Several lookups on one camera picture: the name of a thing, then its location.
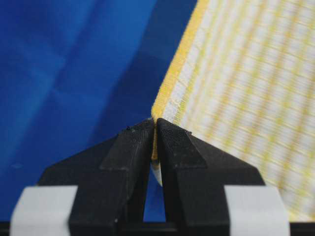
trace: yellow stripe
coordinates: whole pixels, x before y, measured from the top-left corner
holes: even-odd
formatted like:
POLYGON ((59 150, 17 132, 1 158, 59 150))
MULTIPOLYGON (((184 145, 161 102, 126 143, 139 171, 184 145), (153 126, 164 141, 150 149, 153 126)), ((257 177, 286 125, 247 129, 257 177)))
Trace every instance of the yellow stripe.
MULTIPOLYGON (((230 15, 229 13, 233 9, 234 3, 235 3, 235 1, 232 1, 231 6, 225 8, 225 12, 224 12, 224 15, 223 15, 223 21, 221 22, 221 24, 219 26, 219 32, 216 34, 216 38, 215 38, 215 41, 213 43, 214 49, 213 49, 213 52, 211 53, 210 59, 208 60, 208 67, 211 67, 211 65, 212 65, 212 63, 214 61, 215 54, 216 54, 216 52, 218 50, 218 47, 216 47, 216 45, 218 44, 220 36, 221 36, 221 33, 222 33, 224 27, 226 26, 226 22, 227 22, 227 20, 229 18, 229 15, 230 15)), ((222 1, 219 1, 219 9, 221 8, 221 5, 222 5, 222 1)), ((180 104, 180 106, 179 106, 179 108, 177 110, 177 113, 176 113, 175 117, 174 117, 174 124, 179 125, 181 120, 182 120, 182 118, 183 118, 183 114, 184 114, 184 112, 186 110, 186 106, 187 106, 189 97, 190 97, 190 95, 192 93, 193 87, 195 85, 196 78, 197 78, 197 76, 200 73, 201 62, 202 62, 202 60, 203 60, 203 58, 204 58, 204 56, 206 54, 206 48, 207 48, 207 45, 209 44, 209 41, 210 41, 209 38, 211 36, 211 32, 213 30, 213 27, 214 27, 214 25, 215 25, 215 23, 217 21, 217 18, 218 18, 219 12, 220 12, 219 9, 217 9, 214 12, 214 15, 213 15, 213 17, 211 19, 211 23, 210 23, 210 25, 208 27, 206 39, 204 40, 203 46, 202 46, 201 51, 200 51, 200 53, 198 55, 196 66, 195 66, 195 68, 193 70, 192 77, 189 80, 189 85, 188 85, 188 87, 185 90, 184 96, 181 99, 181 104, 180 104)))
MULTIPOLYGON (((243 45, 243 48, 244 48, 244 51, 239 55, 238 59, 237 59, 237 62, 236 62, 236 66, 234 68, 234 71, 233 71, 233 74, 231 75, 229 81, 234 81, 237 79, 237 74, 238 74, 238 68, 241 67, 241 64, 243 62, 243 60, 246 58, 245 57, 245 53, 246 51, 249 49, 249 45, 251 44, 252 42, 252 38, 253 38, 253 35, 255 34, 255 31, 257 30, 257 26, 256 24, 260 22, 261 20, 261 17, 262 17, 262 14, 264 12, 266 8, 266 1, 263 1, 261 7, 259 8, 258 10, 258 13, 256 14, 255 16, 255 19, 253 21, 253 24, 252 24, 252 27, 249 31, 249 34, 247 36, 247 39, 243 45)), ((218 81, 214 81, 214 84, 211 85, 211 90, 210 90, 210 96, 209 98, 211 97, 211 95, 213 95, 213 92, 214 92, 214 89, 216 88, 216 84, 217 84, 218 81)), ((221 115, 222 115, 222 112, 223 112, 224 109, 217 109, 214 114, 215 114, 215 119, 213 120, 212 124, 209 126, 209 130, 210 132, 208 132, 208 134, 206 134, 206 140, 208 141, 209 138, 211 137, 211 133, 214 132, 214 130, 216 129, 217 127, 217 123, 219 122, 220 118, 221 118, 221 115)))
MULTIPOLYGON (((276 16, 281 14, 281 12, 283 10, 283 3, 284 2, 282 1, 281 5, 278 7, 277 13, 275 14, 276 16)), ((291 33, 293 32, 293 26, 294 26, 294 23, 297 19, 297 16, 298 16, 297 13, 298 13, 299 9, 300 9, 300 7, 298 7, 296 9, 296 11, 294 12, 294 14, 292 16, 292 21, 290 22, 289 29, 285 34, 286 36, 291 35, 291 33)), ((260 106, 261 108, 258 111, 256 119, 253 122, 254 125, 251 127, 251 135, 248 135, 247 141, 244 145, 244 149, 246 150, 246 152, 250 152, 251 146, 252 146, 253 141, 254 141, 254 135, 253 134, 256 130, 258 130, 261 127, 261 121, 262 121, 263 117, 265 116, 265 111, 266 111, 267 106, 268 106, 268 101, 270 100, 270 97, 272 95, 272 91, 275 87, 274 84, 276 83, 280 69, 282 68, 282 63, 283 63, 283 59, 284 59, 284 54, 282 52, 286 50, 286 48, 289 44, 289 40, 290 40, 289 37, 284 38, 284 42, 283 42, 282 47, 280 49, 280 56, 277 59, 275 69, 274 69, 272 76, 270 78, 270 81, 268 84, 268 89, 264 95, 263 103, 261 104, 261 106, 260 106)), ((243 156, 241 156, 241 159, 246 160, 246 157, 247 156, 243 155, 243 156)), ((265 158, 262 160, 262 162, 266 163, 268 160, 270 160, 270 156, 266 155, 265 158)))
POLYGON ((153 104, 151 114, 154 120, 161 117, 166 103, 173 91, 177 78, 182 70, 187 55, 191 49, 195 34, 199 29, 205 10, 207 9, 209 0, 199 0, 190 17, 184 35, 175 53, 175 56, 167 70, 161 87, 159 88, 156 100, 153 104))
MULTIPOLYGON (((312 93, 314 93, 314 89, 315 89, 315 77, 313 77, 312 80, 312 84, 309 86, 308 88, 308 92, 307 95, 310 95, 312 93)), ((310 105, 311 105, 311 100, 309 98, 305 99, 304 105, 303 105, 303 110, 307 110, 309 109, 310 105)), ((303 130, 305 128, 305 122, 306 122, 306 118, 307 116, 305 114, 301 115, 300 119, 299 119, 299 130, 303 130)), ((300 138, 300 132, 295 132, 294 137, 291 140, 290 146, 295 146, 297 143, 299 143, 299 138, 300 138)), ((280 173, 280 180, 278 182, 278 186, 282 187, 286 184, 287 181, 287 174, 288 174, 288 169, 290 167, 290 163, 292 161, 293 158, 293 153, 289 150, 286 154, 285 154, 285 162, 283 165, 283 169, 280 173)), ((313 162, 314 160, 314 156, 309 156, 309 162, 313 162)), ((306 175, 306 177, 304 176, 304 178, 309 178, 308 175, 308 167, 306 167, 306 169, 304 170, 304 173, 306 175)))
MULTIPOLYGON (((246 16, 246 12, 247 12, 247 8, 249 6, 249 1, 245 0, 243 1, 240 13, 237 17, 238 21, 236 21, 233 26, 232 26, 232 32, 231 34, 228 36, 228 40, 227 40, 227 46, 224 47, 223 53, 220 60, 220 64, 219 66, 216 68, 215 70, 215 76, 217 77, 219 76, 219 74, 221 73, 221 68, 223 67, 223 65, 225 64, 228 56, 230 55, 231 52, 231 48, 234 45, 235 41, 233 40, 236 36, 236 33, 238 31, 238 29, 240 28, 241 24, 243 23, 243 20, 246 16)), ((200 85, 200 91, 197 93, 197 97, 194 99, 194 106, 192 108, 192 110, 188 113, 188 124, 187 124, 187 129, 189 130, 190 125, 191 124, 196 124, 196 122, 193 121, 192 117, 196 114, 195 111, 200 111, 199 109, 199 100, 201 97, 201 94, 203 94, 204 89, 206 88, 206 82, 208 81, 208 77, 209 77, 209 73, 211 71, 211 65, 212 63, 208 63, 207 65, 207 69, 206 72, 204 74, 204 76, 202 77, 202 81, 201 81, 201 85, 200 85)), ((198 122, 200 120, 200 113, 197 113, 199 116, 197 116, 196 121, 198 122)))

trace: blue background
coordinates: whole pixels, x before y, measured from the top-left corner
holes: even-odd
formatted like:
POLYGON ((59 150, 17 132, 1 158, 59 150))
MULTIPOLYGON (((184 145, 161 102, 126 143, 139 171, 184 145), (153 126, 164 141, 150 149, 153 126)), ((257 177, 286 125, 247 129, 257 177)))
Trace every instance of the blue background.
MULTIPOLYGON (((0 220, 47 166, 150 116, 194 4, 0 2, 0 220)), ((152 173, 145 220, 165 220, 152 173)))

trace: clamp jaw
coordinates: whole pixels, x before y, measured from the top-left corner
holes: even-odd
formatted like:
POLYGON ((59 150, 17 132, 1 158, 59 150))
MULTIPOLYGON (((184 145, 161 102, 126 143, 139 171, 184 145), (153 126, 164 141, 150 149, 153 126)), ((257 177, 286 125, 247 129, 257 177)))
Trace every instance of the clamp jaw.
MULTIPOLYGON (((231 210, 233 201, 228 195, 235 189, 229 186, 261 190, 266 186, 258 169, 161 118, 157 120, 156 138, 166 222, 143 222, 154 133, 153 119, 147 119, 44 171, 39 188, 77 186, 65 222, 67 235, 238 235, 233 233, 233 214, 239 208, 231 210)), ((254 196, 251 192, 242 197, 252 201, 252 193, 254 196)), ((11 232, 16 226, 18 205, 11 232)), ((282 232, 288 235, 315 235, 314 223, 287 221, 282 226, 282 232)), ((8 227, 8 223, 0 223, 0 235, 8 235, 8 227)))

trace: white tape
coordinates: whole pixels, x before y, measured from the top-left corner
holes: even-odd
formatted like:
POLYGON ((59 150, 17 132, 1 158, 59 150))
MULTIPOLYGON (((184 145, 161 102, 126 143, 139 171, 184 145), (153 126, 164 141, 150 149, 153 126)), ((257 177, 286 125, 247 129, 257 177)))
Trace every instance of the white tape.
POLYGON ((290 236, 288 215, 275 187, 224 186, 230 236, 290 236))
POLYGON ((77 186, 24 189, 11 218, 11 236, 70 236, 68 219, 77 186))

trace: woven fabric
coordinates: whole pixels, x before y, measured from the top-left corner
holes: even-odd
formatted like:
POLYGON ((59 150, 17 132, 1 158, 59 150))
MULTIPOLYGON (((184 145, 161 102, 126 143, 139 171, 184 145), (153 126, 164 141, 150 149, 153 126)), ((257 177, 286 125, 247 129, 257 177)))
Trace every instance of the woven fabric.
POLYGON ((291 220, 315 220, 315 2, 199 0, 152 116, 258 167, 291 220))

